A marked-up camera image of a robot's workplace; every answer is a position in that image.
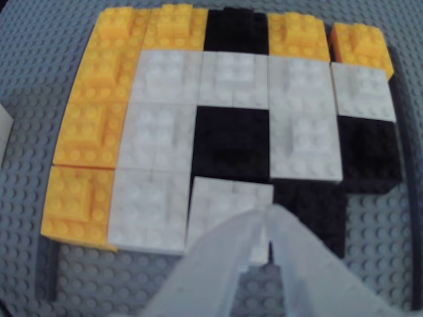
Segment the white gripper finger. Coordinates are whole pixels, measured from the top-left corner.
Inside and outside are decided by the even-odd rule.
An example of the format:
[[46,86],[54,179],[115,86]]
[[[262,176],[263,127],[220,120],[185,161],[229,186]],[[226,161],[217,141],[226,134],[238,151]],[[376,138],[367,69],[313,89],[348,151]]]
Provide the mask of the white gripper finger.
[[252,209],[207,232],[178,262],[141,316],[228,316],[263,227],[263,210]]
[[296,216],[266,209],[288,316],[404,316],[367,288]]

